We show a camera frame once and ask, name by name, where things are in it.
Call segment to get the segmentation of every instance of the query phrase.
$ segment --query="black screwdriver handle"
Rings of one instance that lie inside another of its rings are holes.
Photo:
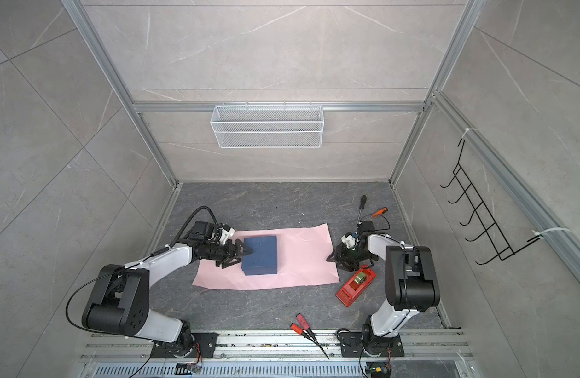
[[[366,197],[366,195],[362,195],[362,199],[360,200],[360,210],[363,210],[364,207],[366,206],[366,201],[368,200],[368,198]]]

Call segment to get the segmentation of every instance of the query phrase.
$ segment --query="work surface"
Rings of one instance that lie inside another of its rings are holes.
[[[368,202],[363,214],[387,207],[385,214],[398,240],[409,240],[387,183],[186,183],[183,184],[160,246],[169,243],[189,214],[209,206],[217,221],[236,230],[314,227],[328,223],[332,244],[355,231],[360,197]],[[210,220],[200,212],[196,220]],[[377,227],[385,226],[384,220]],[[287,329],[302,313],[314,329],[359,329],[367,315],[385,299],[384,262],[375,263],[377,277],[345,307],[335,294],[353,273],[339,270],[340,283],[269,290],[209,290],[192,286],[199,262],[180,268],[153,285],[150,307],[191,322],[192,329]],[[435,308],[412,318],[407,329],[441,328]]]

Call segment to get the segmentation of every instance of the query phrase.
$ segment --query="blue box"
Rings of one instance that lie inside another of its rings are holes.
[[[252,254],[241,259],[246,276],[277,274],[277,236],[245,238]]]

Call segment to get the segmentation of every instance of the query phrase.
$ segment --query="black mounting plate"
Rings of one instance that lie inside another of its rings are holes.
[[[340,351],[343,357],[359,357],[362,353],[362,333],[361,332],[340,332],[339,340],[341,343]],[[388,356],[387,349],[391,351],[391,357],[403,357],[406,354],[403,350],[400,335],[396,337],[374,337],[368,348],[370,354],[382,353],[382,356]]]
[[[212,358],[214,356],[214,349],[216,348],[216,341],[218,338],[218,333],[203,333],[195,332],[192,333],[194,337],[194,344],[200,345],[200,354],[202,358]],[[173,351],[170,350],[170,346],[158,343],[156,349],[153,351],[151,358],[175,358]],[[195,359],[197,357],[197,348],[192,348],[187,356],[184,358]]]

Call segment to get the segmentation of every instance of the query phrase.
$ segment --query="black wire hook rack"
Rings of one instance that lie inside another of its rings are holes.
[[[492,245],[492,247],[494,247],[494,251],[496,252],[496,254],[494,256],[492,256],[489,260],[485,261],[485,262],[479,262],[479,261],[475,261],[477,264],[479,265],[485,265],[488,262],[494,260],[495,258],[498,258],[502,261],[506,260],[507,258],[515,255],[517,252],[520,252],[521,250],[524,250],[526,247],[531,246],[532,244],[534,244],[536,241],[540,240],[542,238],[542,235],[536,235],[533,238],[529,238],[528,240],[525,241],[525,245],[519,249],[514,249],[511,244],[508,242],[506,236],[504,235],[504,232],[502,232],[502,229],[500,228],[500,225],[498,224],[498,222],[496,222],[496,219],[494,218],[494,215],[491,213],[490,209],[487,207],[487,204],[485,203],[485,201],[483,200],[483,198],[481,197],[481,195],[479,194],[479,191],[477,190],[477,188],[475,187],[475,185],[473,184],[473,182],[471,181],[471,179],[468,177],[467,172],[462,168],[462,165],[460,164],[460,158],[462,157],[462,152],[464,150],[464,139],[461,139],[460,142],[458,142],[458,147],[460,147],[460,154],[458,155],[458,161],[456,163],[456,166],[454,167],[454,169],[452,170],[453,173],[453,177],[450,180],[450,182],[447,185],[440,185],[442,188],[447,188],[449,187],[455,180],[456,182],[460,185],[460,188],[462,189],[462,193],[460,194],[460,197],[458,197],[458,200],[456,201],[448,201],[450,204],[455,204],[458,201],[460,201],[460,199],[462,197],[466,197],[468,199],[468,203],[471,205],[471,207],[473,208],[473,211],[471,212],[471,216],[468,218],[468,222],[467,223],[462,223],[460,222],[461,226],[468,226],[471,221],[473,220],[474,216],[477,216],[477,220],[479,221],[479,223],[481,224],[481,227],[483,227],[483,231],[477,235],[474,239],[467,239],[465,238],[466,241],[476,241],[477,239],[481,238],[483,235],[487,236],[487,238],[490,240],[490,243]],[[468,184],[465,186],[460,179],[458,178],[458,174],[462,172],[464,174],[464,176],[467,178],[467,182]],[[476,193],[476,196],[474,196],[474,198],[471,198],[471,196],[468,195],[467,190],[469,188],[473,188],[473,190]],[[481,216],[478,212],[478,209],[480,207],[483,206],[483,211],[487,212],[490,216],[491,219],[491,223],[486,226],[483,222],[483,220],[481,219]],[[500,233],[500,235],[502,236],[502,238],[504,239],[504,242],[506,243],[506,248],[502,249],[499,251],[498,246],[496,245],[496,243],[494,242],[494,239],[490,236],[490,230],[491,229],[497,229],[498,232]]]

